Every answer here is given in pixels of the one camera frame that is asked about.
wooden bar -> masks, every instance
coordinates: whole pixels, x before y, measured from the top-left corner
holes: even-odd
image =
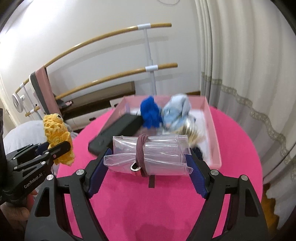
[[[158,65],[158,69],[169,69],[169,68],[176,68],[178,67],[178,64],[177,63],[169,63],[169,64],[159,64]],[[121,73],[117,73],[117,74],[113,74],[113,75],[110,75],[110,76],[107,76],[107,77],[104,77],[104,78],[101,78],[101,79],[98,79],[98,80],[94,80],[90,83],[87,83],[87,84],[84,84],[84,85],[80,85],[78,87],[75,87],[65,93],[62,93],[58,96],[55,97],[56,100],[58,99],[61,99],[61,98],[64,98],[68,95],[71,95],[73,93],[76,93],[80,90],[84,90],[86,88],[89,88],[89,87],[92,87],[94,85],[98,85],[98,84],[101,84],[101,83],[104,83],[104,82],[107,82],[107,81],[110,81],[110,80],[114,80],[114,79],[118,79],[118,78],[122,78],[122,77],[125,77],[125,76],[130,76],[130,75],[133,75],[133,74],[139,74],[139,73],[144,73],[146,72],[146,69],[145,67],[144,68],[139,68],[139,69],[134,69],[134,70],[129,70],[129,71],[125,71],[125,72],[121,72]],[[36,106],[34,108],[34,111],[36,112],[37,110],[39,110],[40,107],[39,106]],[[25,116],[29,116],[31,113],[30,112],[27,112],[25,114]]]
[[[153,23],[151,24],[151,28],[166,28],[166,27],[171,27],[172,24],[171,23]],[[73,46],[72,48],[68,49],[67,51],[59,54],[58,56],[56,56],[55,58],[53,58],[51,61],[47,62],[44,67],[47,68],[49,65],[53,64],[55,61],[59,60],[60,58],[66,56],[69,53],[72,53],[73,51],[80,49],[86,45],[89,45],[91,43],[97,42],[99,40],[105,39],[105,38],[109,38],[115,35],[119,35],[119,34],[123,34],[123,33],[127,33],[127,32],[132,32],[132,31],[137,31],[138,30],[138,26],[132,26],[132,27],[127,27],[127,28],[123,28],[120,30],[116,30],[116,31],[112,31],[97,37],[94,37],[92,39],[89,39],[85,42],[82,42],[80,44],[77,44],[75,46]],[[26,79],[23,83],[24,85],[26,85],[29,82],[29,79]],[[21,88],[19,87],[15,93],[18,93],[21,90]]]

white pole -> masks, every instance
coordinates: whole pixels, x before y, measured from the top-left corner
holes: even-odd
[[[150,45],[149,45],[149,39],[147,34],[147,29],[144,28],[144,37],[145,37],[145,49],[146,49],[146,57],[147,57],[147,65],[153,65],[153,60],[151,58],[151,51],[150,51]],[[151,79],[151,86],[152,86],[152,94],[156,95],[156,83],[155,83],[155,75],[154,71],[149,72],[150,79]]]

blue crocheted item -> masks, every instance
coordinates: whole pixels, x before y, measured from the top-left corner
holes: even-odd
[[[159,128],[161,119],[161,110],[158,105],[154,102],[154,98],[149,96],[143,100],[140,106],[141,116],[144,120],[143,127],[150,129],[152,126]]]

yellow yarn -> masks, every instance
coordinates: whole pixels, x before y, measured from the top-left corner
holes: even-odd
[[[43,124],[45,136],[49,142],[48,149],[63,141],[68,141],[71,145],[70,151],[55,159],[54,163],[62,163],[71,166],[71,164],[74,162],[73,143],[70,132],[68,132],[62,117],[59,114],[46,115],[43,117]]]

screw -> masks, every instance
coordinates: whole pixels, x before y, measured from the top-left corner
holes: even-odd
[[[241,178],[244,180],[244,181],[247,181],[248,180],[248,177],[246,175],[242,175]]]
[[[77,175],[82,175],[84,173],[84,170],[83,169],[79,169],[76,171],[76,174]]]
[[[48,175],[48,176],[46,177],[46,179],[47,179],[48,181],[52,180],[53,178],[54,178],[53,174],[50,174],[50,175]]]
[[[217,176],[219,172],[216,169],[211,170],[211,174]]]

